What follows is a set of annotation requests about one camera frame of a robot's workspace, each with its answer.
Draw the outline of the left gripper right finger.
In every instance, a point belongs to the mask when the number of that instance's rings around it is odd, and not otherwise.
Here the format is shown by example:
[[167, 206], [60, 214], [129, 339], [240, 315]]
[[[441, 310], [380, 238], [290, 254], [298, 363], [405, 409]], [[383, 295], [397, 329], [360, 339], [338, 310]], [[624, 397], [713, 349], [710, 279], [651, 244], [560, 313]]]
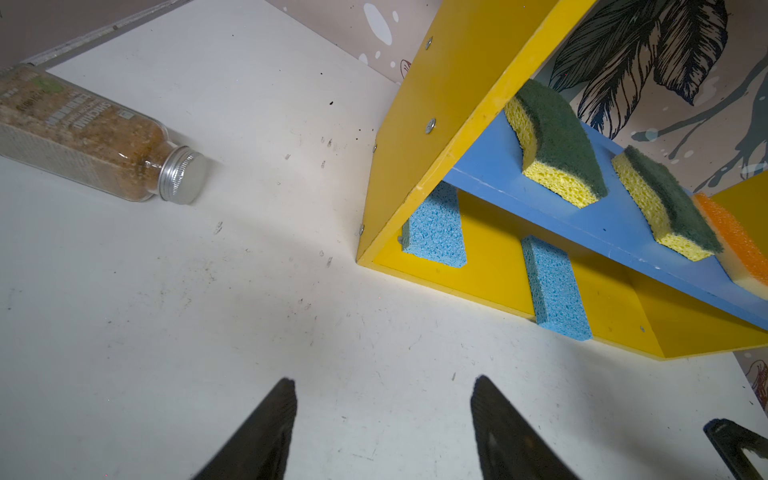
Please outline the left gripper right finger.
[[470, 408], [485, 480], [576, 477], [485, 375], [475, 381]]

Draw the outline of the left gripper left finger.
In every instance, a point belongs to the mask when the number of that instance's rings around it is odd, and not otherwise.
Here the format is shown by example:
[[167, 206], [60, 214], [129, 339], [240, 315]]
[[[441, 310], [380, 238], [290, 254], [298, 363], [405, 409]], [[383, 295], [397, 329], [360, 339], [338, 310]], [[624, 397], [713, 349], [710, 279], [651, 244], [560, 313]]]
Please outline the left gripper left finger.
[[282, 378], [194, 479], [283, 479], [297, 406], [295, 381]]

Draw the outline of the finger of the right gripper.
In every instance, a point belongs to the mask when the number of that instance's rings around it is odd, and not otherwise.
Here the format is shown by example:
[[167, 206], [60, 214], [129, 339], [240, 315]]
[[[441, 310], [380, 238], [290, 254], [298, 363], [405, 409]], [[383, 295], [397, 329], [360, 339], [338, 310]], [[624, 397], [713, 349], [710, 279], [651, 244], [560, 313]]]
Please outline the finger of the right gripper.
[[763, 479], [745, 452], [767, 459], [765, 437], [728, 419], [713, 419], [703, 431], [735, 479]]

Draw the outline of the light blue sponge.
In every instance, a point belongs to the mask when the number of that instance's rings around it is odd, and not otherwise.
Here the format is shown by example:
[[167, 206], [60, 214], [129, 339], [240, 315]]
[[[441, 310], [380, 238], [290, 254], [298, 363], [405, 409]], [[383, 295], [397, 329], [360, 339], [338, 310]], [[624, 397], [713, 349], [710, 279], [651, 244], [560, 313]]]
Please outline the light blue sponge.
[[593, 338], [568, 254], [535, 236], [521, 241], [536, 323], [568, 338]]
[[440, 182], [402, 228], [402, 250], [452, 268], [467, 263], [458, 190]]

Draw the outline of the orange sponge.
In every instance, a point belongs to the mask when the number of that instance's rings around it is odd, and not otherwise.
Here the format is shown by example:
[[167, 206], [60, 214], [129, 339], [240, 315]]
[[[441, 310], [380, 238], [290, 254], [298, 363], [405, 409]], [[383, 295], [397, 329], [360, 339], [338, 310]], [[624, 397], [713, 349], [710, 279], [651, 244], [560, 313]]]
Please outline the orange sponge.
[[767, 299], [767, 258], [743, 225], [726, 208], [703, 193], [694, 204], [722, 245], [716, 257], [730, 280], [749, 293]]

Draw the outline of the dark green wavy sponge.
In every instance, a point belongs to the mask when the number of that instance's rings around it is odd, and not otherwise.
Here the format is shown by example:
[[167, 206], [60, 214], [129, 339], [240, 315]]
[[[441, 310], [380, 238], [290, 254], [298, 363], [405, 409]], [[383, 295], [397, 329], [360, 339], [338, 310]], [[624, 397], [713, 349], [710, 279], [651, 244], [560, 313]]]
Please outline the dark green wavy sponge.
[[559, 93], [528, 80], [503, 114], [522, 149], [526, 178], [578, 208], [608, 195], [590, 139]]
[[723, 251], [690, 195], [664, 165], [632, 146], [611, 164], [657, 243], [693, 262]]

